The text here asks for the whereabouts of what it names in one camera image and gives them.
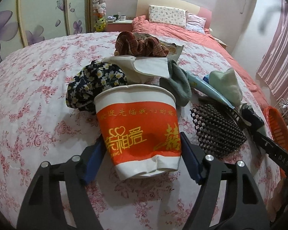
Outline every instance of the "toothpaste tube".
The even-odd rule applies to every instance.
[[[220,94],[216,89],[214,89],[200,77],[195,76],[187,71],[187,78],[191,87],[201,91],[202,93],[205,93],[207,96],[222,103],[223,105],[227,105],[231,109],[235,108],[222,94]]]

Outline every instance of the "orange basket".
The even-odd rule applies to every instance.
[[[263,110],[263,115],[271,130],[273,141],[288,152],[288,128],[280,112],[276,108],[268,106]],[[286,177],[282,169],[280,169],[280,176],[281,178]]]

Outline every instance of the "butterfly decal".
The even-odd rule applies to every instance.
[[[64,0],[58,0],[57,2],[56,2],[56,4],[57,4],[57,6],[55,7],[55,9],[59,9],[59,10],[61,10],[61,11],[63,11],[64,12]],[[70,8],[71,7],[71,5],[70,5],[70,3],[68,4],[68,9],[69,9],[69,11],[70,12],[74,12],[74,8]]]

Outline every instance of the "yellow plush toy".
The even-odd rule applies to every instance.
[[[104,17],[99,18],[94,25],[96,32],[104,31],[105,27],[106,27],[106,20]]]

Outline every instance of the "cup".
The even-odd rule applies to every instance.
[[[121,16],[120,21],[126,21],[126,16]]]
[[[120,180],[178,170],[181,143],[174,96],[154,85],[122,85],[97,95],[96,113]]]

